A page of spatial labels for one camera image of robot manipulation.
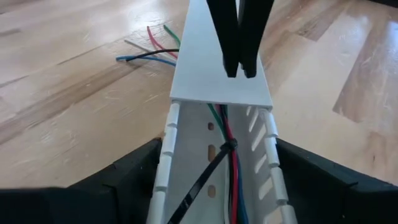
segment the black cable tie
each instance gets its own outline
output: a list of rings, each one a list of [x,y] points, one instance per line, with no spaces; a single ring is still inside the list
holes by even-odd
[[[238,141],[234,138],[234,139],[231,139],[231,140],[229,140],[229,141],[227,141],[227,142],[225,142],[221,147],[220,147],[220,149],[222,150],[222,151],[224,151],[224,150],[227,150],[227,151],[233,151],[233,150],[235,150],[235,149],[237,149],[238,148]]]

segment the green wire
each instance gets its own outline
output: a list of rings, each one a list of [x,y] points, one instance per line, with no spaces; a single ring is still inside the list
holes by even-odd
[[[180,47],[181,41],[180,41],[179,37],[177,37],[177,35],[175,35],[174,32],[170,28],[168,28],[166,25],[163,25],[163,28],[166,30],[166,32],[168,32],[174,38],[178,47]]]
[[[214,119],[216,119],[218,126],[220,127],[221,133],[223,133],[224,139],[227,139],[226,133],[223,129],[223,123],[221,122],[221,118],[218,116],[216,110],[214,109],[213,105],[211,103],[208,103],[207,106],[209,106],[209,109],[211,113],[214,116]]]

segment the red wire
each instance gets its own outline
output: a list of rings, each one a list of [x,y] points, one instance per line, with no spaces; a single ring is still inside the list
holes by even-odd
[[[149,35],[150,41],[151,41],[154,45],[158,46],[160,49],[164,50],[165,48],[164,48],[163,46],[161,46],[161,44],[158,43],[158,42],[155,40],[154,36],[152,35],[152,32],[150,31],[149,26],[147,26],[147,31],[148,31],[148,35]],[[173,53],[173,52],[167,52],[167,53],[168,53],[169,55],[171,55],[171,56],[177,58],[177,56],[176,56],[175,53]]]
[[[228,139],[233,139],[231,128],[228,123],[228,119],[224,117],[224,123],[226,126],[226,132]],[[237,214],[238,214],[238,157],[236,156],[236,152],[232,151],[232,166],[234,169],[233,175],[233,188],[232,188],[232,217],[231,223],[236,224]]]

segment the clamp jaw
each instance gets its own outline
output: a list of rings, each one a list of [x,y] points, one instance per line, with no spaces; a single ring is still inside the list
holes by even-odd
[[[257,55],[274,0],[207,0],[223,52],[227,76],[236,77],[238,64],[248,78],[256,76]]]

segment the wooden floor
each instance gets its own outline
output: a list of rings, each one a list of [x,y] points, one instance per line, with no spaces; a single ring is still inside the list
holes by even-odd
[[[68,186],[158,136],[184,0],[0,1],[0,187]],[[398,184],[398,9],[278,0],[260,49],[282,139]]]

